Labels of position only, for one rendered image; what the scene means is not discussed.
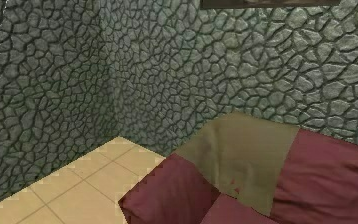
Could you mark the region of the olive green cloth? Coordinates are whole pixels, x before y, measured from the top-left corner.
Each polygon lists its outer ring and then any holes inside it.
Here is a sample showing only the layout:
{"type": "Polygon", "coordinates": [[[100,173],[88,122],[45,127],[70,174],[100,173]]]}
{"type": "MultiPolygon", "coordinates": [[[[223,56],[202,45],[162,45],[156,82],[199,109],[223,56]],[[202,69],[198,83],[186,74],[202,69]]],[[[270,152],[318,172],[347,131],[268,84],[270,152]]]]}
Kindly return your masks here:
{"type": "Polygon", "coordinates": [[[269,215],[298,131],[295,125],[232,112],[207,122],[175,153],[192,162],[222,193],[269,215]]]}

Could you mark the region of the dark framed wall picture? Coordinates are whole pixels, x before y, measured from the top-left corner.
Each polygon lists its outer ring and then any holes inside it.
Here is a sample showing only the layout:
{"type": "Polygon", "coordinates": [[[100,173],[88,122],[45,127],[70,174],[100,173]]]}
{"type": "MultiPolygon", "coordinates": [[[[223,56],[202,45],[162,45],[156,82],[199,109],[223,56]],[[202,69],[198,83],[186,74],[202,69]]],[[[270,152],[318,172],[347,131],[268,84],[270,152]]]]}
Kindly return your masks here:
{"type": "Polygon", "coordinates": [[[200,0],[201,9],[336,6],[341,0],[200,0]]]}

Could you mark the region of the dark red sofa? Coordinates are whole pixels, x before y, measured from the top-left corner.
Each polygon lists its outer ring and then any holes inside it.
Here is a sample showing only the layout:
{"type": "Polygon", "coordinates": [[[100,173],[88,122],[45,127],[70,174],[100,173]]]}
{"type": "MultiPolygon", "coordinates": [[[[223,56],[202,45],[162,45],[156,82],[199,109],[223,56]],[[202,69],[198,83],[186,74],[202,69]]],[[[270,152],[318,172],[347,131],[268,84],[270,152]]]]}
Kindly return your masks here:
{"type": "Polygon", "coordinates": [[[177,154],[119,206],[128,224],[358,224],[358,145],[299,130],[268,216],[221,193],[177,154]]]}

